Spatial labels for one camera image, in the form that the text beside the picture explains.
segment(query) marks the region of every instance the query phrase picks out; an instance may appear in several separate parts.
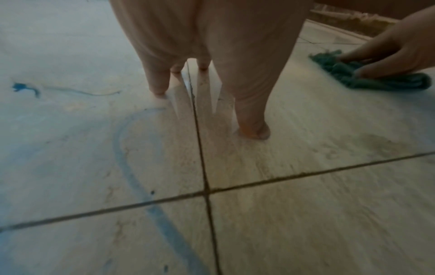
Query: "green cloth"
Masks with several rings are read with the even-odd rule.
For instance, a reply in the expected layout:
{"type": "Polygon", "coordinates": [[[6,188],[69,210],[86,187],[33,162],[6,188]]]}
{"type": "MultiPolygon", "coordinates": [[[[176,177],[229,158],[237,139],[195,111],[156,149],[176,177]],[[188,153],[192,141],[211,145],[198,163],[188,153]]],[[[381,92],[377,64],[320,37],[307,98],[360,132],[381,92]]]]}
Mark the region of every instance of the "green cloth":
{"type": "Polygon", "coordinates": [[[385,91],[419,91],[425,90],[432,85],[430,76],[425,73],[404,74],[379,79],[357,78],[353,73],[356,69],[362,67],[363,64],[355,61],[344,64],[343,62],[337,61],[336,56],[339,54],[341,54],[341,50],[310,55],[310,58],[348,88],[385,91]]]}

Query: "teal cloth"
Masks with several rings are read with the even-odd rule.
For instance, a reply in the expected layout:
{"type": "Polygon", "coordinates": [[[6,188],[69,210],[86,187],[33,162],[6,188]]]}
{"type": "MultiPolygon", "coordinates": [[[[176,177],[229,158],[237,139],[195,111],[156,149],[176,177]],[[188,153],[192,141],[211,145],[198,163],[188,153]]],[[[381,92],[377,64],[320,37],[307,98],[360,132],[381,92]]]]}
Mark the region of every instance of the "teal cloth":
{"type": "Polygon", "coordinates": [[[344,64],[343,62],[337,61],[336,56],[339,54],[341,54],[341,50],[310,55],[310,58],[348,88],[385,91],[421,91],[432,85],[430,76],[425,73],[404,74],[379,79],[356,78],[354,72],[356,69],[362,67],[363,64],[355,61],[344,64]]]}

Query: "hand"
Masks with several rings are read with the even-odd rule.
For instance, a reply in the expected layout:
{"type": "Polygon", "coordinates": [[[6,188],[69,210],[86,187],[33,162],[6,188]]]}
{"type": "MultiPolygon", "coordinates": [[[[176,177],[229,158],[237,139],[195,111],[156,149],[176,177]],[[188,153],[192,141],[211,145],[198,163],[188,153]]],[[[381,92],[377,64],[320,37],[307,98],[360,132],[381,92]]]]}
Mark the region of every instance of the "hand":
{"type": "Polygon", "coordinates": [[[355,74],[378,78],[411,73],[435,66],[435,6],[421,10],[373,38],[340,55],[340,61],[369,63],[355,74]]]}

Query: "blue curved line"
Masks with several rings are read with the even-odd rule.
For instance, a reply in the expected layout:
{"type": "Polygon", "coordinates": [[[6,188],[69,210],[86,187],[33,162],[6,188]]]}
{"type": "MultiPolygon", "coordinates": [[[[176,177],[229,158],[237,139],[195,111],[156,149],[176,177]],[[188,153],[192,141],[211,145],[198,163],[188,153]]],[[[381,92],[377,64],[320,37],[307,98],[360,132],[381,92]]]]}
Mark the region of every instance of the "blue curved line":
{"type": "MultiPolygon", "coordinates": [[[[127,126],[139,119],[142,116],[155,114],[163,111],[164,109],[150,109],[145,110],[136,115],[132,115],[123,124],[118,127],[113,137],[113,152],[115,153],[115,160],[121,169],[124,177],[126,178],[133,193],[137,196],[141,202],[148,202],[152,200],[152,197],[142,186],[140,181],[136,178],[133,170],[128,165],[127,160],[124,157],[124,152],[121,148],[121,135],[127,126]]],[[[193,275],[209,275],[208,268],[204,265],[201,259],[192,250],[190,245],[184,239],[183,235],[177,230],[172,222],[166,217],[162,208],[158,205],[147,207],[147,214],[153,220],[156,227],[159,229],[162,236],[169,243],[175,253],[181,258],[182,262],[187,266],[189,273],[193,275]]]]}

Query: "hand pressing on floor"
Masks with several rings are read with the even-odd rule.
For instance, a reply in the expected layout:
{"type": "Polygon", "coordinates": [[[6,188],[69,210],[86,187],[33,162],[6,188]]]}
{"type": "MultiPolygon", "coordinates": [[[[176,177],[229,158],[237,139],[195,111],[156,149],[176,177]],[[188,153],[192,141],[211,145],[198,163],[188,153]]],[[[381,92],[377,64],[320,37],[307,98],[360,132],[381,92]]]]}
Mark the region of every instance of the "hand pressing on floor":
{"type": "Polygon", "coordinates": [[[111,0],[139,55],[149,89],[165,94],[170,73],[213,60],[235,98],[242,134],[267,139],[267,100],[292,52],[310,0],[111,0]]]}
{"type": "Polygon", "coordinates": [[[358,49],[340,55],[340,61],[369,63],[355,74],[378,78],[411,73],[435,66],[435,6],[404,18],[358,49]]]}

